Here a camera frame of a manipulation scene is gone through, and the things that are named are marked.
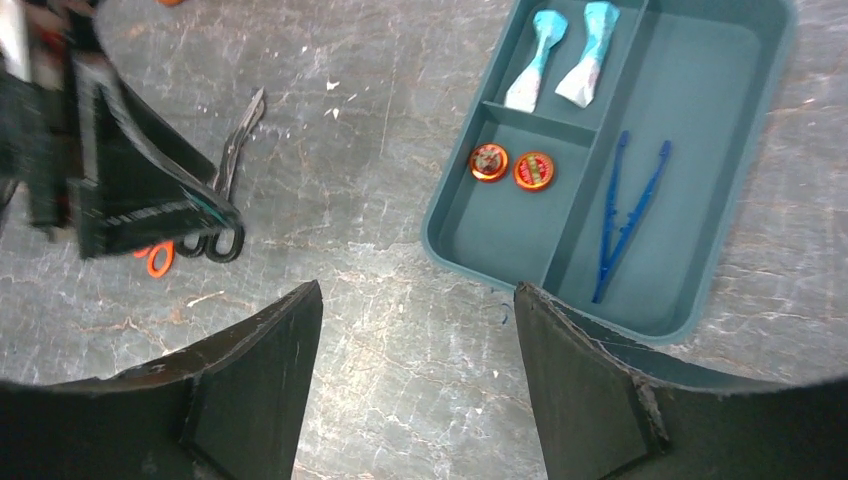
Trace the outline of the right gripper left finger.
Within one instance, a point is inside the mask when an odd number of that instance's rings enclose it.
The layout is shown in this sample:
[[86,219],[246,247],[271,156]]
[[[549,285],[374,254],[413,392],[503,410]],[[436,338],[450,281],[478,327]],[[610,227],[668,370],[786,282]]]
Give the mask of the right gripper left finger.
[[1,385],[5,479],[287,479],[322,328],[299,285],[258,313],[119,374]]

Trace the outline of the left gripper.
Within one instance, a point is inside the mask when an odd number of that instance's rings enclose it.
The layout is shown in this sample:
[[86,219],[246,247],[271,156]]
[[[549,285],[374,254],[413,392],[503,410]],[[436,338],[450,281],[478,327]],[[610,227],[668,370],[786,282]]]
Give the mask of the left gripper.
[[[238,209],[210,186],[214,164],[151,109],[102,54],[76,53],[72,25],[96,1],[1,4],[1,204],[28,193],[37,229],[70,222],[69,181],[83,259],[132,253],[194,233],[241,226]],[[79,128],[76,124],[76,97]]]

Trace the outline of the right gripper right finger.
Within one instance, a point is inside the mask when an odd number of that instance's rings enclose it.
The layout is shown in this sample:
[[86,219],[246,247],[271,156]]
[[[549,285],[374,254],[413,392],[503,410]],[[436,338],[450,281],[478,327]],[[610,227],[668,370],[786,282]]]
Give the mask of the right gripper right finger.
[[847,380],[755,380],[628,339],[520,283],[515,321],[552,479],[843,479]]

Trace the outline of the orange handled scissors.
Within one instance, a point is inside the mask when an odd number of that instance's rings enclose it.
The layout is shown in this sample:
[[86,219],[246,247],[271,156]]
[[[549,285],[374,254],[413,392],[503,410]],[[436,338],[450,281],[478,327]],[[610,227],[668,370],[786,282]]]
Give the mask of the orange handled scissors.
[[133,256],[146,260],[147,273],[152,278],[161,278],[169,272],[175,258],[174,242],[166,241],[137,250]]

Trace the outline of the black handled scissors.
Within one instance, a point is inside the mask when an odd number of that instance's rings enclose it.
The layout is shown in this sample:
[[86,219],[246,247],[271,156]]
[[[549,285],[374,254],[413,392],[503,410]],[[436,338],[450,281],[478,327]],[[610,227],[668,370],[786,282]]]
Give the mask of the black handled scissors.
[[[238,167],[240,152],[251,130],[262,118],[265,111],[265,89],[260,87],[254,94],[241,120],[227,137],[217,173],[212,180],[212,189],[225,200],[231,199],[231,190]],[[228,252],[220,253],[217,244],[220,233],[201,235],[195,246],[189,247],[185,240],[175,243],[175,252],[186,258],[196,258],[205,255],[216,263],[229,263],[237,259],[243,249],[245,229],[239,226],[234,229],[234,238]]]

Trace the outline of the blue plastic tweezers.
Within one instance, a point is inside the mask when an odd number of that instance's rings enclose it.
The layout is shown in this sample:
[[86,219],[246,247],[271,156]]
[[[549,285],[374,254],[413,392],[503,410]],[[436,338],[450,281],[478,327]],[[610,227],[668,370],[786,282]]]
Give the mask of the blue plastic tweezers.
[[611,281],[615,268],[624,255],[630,239],[637,230],[646,210],[649,208],[653,193],[660,183],[672,152],[672,141],[665,140],[658,152],[658,165],[640,194],[636,206],[626,213],[626,222],[622,226],[617,227],[617,196],[624,155],[629,139],[630,131],[622,131],[614,151],[611,174],[604,199],[599,260],[595,287],[591,298],[591,302],[594,304],[600,304],[602,302],[605,289]]

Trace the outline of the teal divided tray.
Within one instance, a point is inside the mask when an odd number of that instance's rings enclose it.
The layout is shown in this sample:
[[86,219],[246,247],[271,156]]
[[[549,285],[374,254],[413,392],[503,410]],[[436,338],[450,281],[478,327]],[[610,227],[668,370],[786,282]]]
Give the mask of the teal divided tray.
[[647,345],[699,322],[797,26],[791,1],[621,1],[595,99],[557,95],[582,1],[517,1],[422,225],[441,265],[532,282]]

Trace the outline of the orange button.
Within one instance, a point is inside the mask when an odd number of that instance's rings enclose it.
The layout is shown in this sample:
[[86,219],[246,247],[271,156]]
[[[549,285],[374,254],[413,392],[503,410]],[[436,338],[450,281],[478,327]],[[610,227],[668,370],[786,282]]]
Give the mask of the orange button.
[[516,185],[530,192],[542,191],[550,186],[555,176],[555,162],[552,157],[539,151],[522,154],[512,170]]
[[468,165],[476,180],[485,183],[496,182],[506,174],[509,156],[502,146],[496,143],[484,143],[471,152]]

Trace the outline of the teal scissor sheath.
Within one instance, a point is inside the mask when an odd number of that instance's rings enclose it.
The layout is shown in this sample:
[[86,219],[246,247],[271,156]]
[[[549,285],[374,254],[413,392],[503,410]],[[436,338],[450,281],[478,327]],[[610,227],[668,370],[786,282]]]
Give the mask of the teal scissor sheath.
[[535,53],[507,89],[504,98],[506,108],[525,113],[535,111],[550,51],[565,37],[568,28],[566,17],[552,9],[538,11],[532,24],[536,38]]

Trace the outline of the teal white tube packet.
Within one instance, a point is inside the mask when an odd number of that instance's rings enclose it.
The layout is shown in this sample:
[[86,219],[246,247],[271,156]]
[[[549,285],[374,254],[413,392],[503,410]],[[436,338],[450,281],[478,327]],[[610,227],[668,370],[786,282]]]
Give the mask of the teal white tube packet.
[[584,8],[586,44],[576,65],[556,86],[557,95],[579,108],[586,108],[593,102],[600,72],[619,16],[619,8],[611,2],[594,1],[586,4]]

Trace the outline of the orange button in tray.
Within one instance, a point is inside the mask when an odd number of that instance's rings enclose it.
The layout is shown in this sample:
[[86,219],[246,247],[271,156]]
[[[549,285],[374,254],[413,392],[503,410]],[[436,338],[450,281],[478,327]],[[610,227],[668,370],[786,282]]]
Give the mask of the orange button in tray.
[[555,176],[555,162],[552,157],[539,151],[522,154],[512,170],[516,185],[530,192],[542,191],[550,186]]

